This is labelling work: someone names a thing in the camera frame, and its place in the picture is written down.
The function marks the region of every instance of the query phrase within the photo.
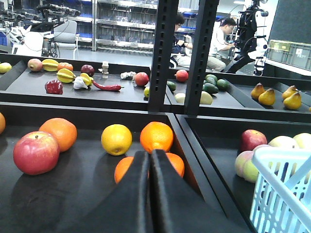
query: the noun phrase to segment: garlic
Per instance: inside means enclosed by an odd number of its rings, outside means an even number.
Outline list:
[[[73,81],[73,89],[78,90],[81,88],[88,89],[88,86],[84,83],[82,77],[78,76]]]

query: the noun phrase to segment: pear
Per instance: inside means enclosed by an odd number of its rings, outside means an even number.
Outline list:
[[[254,89],[251,91],[251,97],[254,99],[254,100],[258,100],[258,97],[263,93],[265,92],[264,88],[263,88],[263,85],[261,83],[258,83]]]
[[[287,88],[286,91],[284,91],[284,93],[282,94],[282,98],[286,99],[287,97],[295,94],[296,92],[298,92],[298,89],[295,86],[290,86],[289,88]]]
[[[291,96],[287,97],[283,101],[283,104],[288,109],[296,110],[301,106],[301,95],[299,94],[299,92],[296,92]]]
[[[274,93],[274,89],[272,88],[269,88],[258,97],[258,102],[267,106],[271,106],[272,104],[275,103],[275,101],[276,101],[276,94]]]

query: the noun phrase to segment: apple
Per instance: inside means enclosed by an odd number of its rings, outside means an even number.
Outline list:
[[[90,77],[93,77],[95,70],[94,70],[93,66],[91,66],[91,65],[83,65],[81,67],[81,73],[86,73]]]
[[[145,86],[149,82],[148,75],[145,72],[139,72],[135,75],[137,86]]]
[[[181,83],[184,83],[185,81],[188,80],[188,72],[186,70],[179,70],[176,72],[175,74],[175,77],[177,79],[177,81],[181,82]]]
[[[28,175],[39,175],[52,170],[58,157],[59,146],[56,139],[42,131],[26,134],[13,149],[15,165]]]
[[[299,149],[299,146],[295,139],[288,136],[278,136],[272,139],[269,143],[269,146],[272,147],[281,147],[281,148],[289,148],[289,149]]]
[[[254,152],[251,151],[251,150],[246,150],[246,151],[243,151],[242,153],[240,153],[237,158],[235,159],[235,164],[234,164],[234,168],[235,168],[235,171],[237,173],[238,176],[240,177],[244,177],[243,176],[243,167],[244,167],[244,164],[253,158],[253,155],[254,155]]]
[[[267,144],[266,136],[257,130],[246,130],[241,135],[240,150],[253,150],[256,146]]]
[[[310,133],[300,133],[297,134],[293,139],[297,142],[299,148],[311,149],[311,134]]]
[[[37,59],[37,58],[33,58],[30,59],[27,63],[27,67],[34,72],[40,71],[43,68],[43,64],[42,62]]]

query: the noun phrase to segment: yellow lemon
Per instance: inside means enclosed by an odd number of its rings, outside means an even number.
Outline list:
[[[114,124],[102,133],[102,146],[111,155],[125,154],[132,145],[132,133],[124,125]]]

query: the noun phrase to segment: pomegranate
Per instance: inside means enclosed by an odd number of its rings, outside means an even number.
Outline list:
[[[184,83],[185,81],[188,80],[188,72],[186,70],[181,69],[176,72],[175,77],[177,81]]]
[[[91,65],[83,65],[81,67],[81,73],[86,73],[90,77],[93,77],[95,70],[94,70],[93,66],[91,66]]]
[[[42,62],[37,58],[30,59],[27,66],[31,71],[35,72],[40,71],[43,68]]]
[[[135,75],[137,86],[145,86],[149,82],[148,75],[145,72],[140,72]]]

